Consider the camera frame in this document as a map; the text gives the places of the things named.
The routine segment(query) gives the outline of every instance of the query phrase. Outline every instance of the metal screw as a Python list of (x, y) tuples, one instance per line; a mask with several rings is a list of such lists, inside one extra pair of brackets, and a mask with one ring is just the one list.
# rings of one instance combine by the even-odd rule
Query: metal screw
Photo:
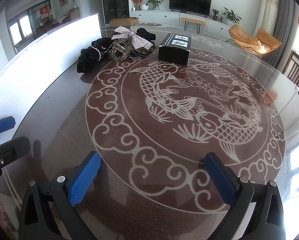
[(272, 187), (276, 187), (276, 182), (274, 181), (274, 180), (270, 180), (270, 185), (272, 186)]
[(35, 180), (31, 180), (31, 181), (28, 183), (28, 185), (29, 185), (30, 187), (34, 186), (34, 185), (35, 185)]
[(248, 182), (248, 179), (246, 178), (246, 177), (240, 177), (240, 181), (242, 182), (242, 183), (247, 183)]
[(65, 181), (65, 177), (64, 176), (59, 176), (57, 178), (57, 182), (61, 183), (61, 182), (64, 182)]

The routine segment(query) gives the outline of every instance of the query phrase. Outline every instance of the rhinestone bow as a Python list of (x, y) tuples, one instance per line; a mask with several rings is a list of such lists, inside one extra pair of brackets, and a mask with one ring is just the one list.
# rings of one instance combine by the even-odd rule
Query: rhinestone bow
[(121, 33), (118, 35), (114, 35), (112, 37), (112, 40), (117, 40), (117, 39), (126, 39), (126, 38), (131, 38), (131, 42), (134, 46), (135, 49), (139, 49), (144, 47), (145, 49), (149, 50), (153, 44), (146, 39), (143, 39), (142, 37), (138, 36), (136, 33), (131, 32), (129, 29), (125, 27), (118, 27), (115, 32)]

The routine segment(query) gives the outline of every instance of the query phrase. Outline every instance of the wooden bench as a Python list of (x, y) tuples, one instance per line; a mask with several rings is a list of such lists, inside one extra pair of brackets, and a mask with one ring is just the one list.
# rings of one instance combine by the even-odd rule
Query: wooden bench
[(201, 32), (201, 25), (203, 25), (203, 29), (204, 27), (206, 26), (206, 22), (203, 22), (203, 21), (199, 21), (199, 20), (194, 20), (194, 19), (188, 19), (188, 18), (181, 18), (181, 21), (184, 21), (185, 22), (185, 25), (184, 25), (184, 30), (187, 31), (187, 28), (189, 26), (189, 23), (196, 23), (196, 26), (197, 26), (197, 33), (200, 34)]

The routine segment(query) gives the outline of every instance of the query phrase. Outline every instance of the red flowers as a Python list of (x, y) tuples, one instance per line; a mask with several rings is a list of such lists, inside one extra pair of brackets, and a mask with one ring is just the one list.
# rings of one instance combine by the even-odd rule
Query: red flowers
[(141, 3), (143, 2), (143, 0), (131, 0), (131, 1), (136, 5), (141, 5)]

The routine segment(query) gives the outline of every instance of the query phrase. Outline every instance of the white cabinet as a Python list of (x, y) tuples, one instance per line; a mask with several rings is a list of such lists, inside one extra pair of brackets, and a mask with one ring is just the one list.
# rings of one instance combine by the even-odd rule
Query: white cabinet
[(222, 24), (220, 22), (211, 20), (208, 23), (207, 32), (215, 34), (217, 36), (221, 36), (226, 39), (230, 39), (231, 37), (229, 35), (229, 28), (230, 28), (230, 26), (228, 26), (226, 24)]
[(140, 23), (152, 23), (153, 11), (131, 11), (130, 17), (137, 17)]
[[(183, 30), (184, 28), (184, 21), (181, 21), (181, 18), (189, 18), (193, 20), (199, 20), (206, 22), (206, 26), (201, 26), (201, 32), (207, 36), (210, 34), (211, 37), (216, 39), (230, 39), (229, 35), (229, 28), (230, 26), (220, 23), (217, 21), (213, 21), (204, 17), (196, 16), (196, 15), (189, 15), (184, 13), (177, 13), (177, 12), (169, 12), (169, 11), (131, 11), (130, 17), (137, 17), (139, 18), (140, 23), (158, 23), (163, 24), (163, 27), (171, 27), (177, 28), (179, 30)], [(188, 31), (196, 33), (196, 24), (190, 23), (188, 26)]]
[(178, 13), (154, 12), (153, 20), (155, 23), (171, 24), (179, 26), (180, 15)]

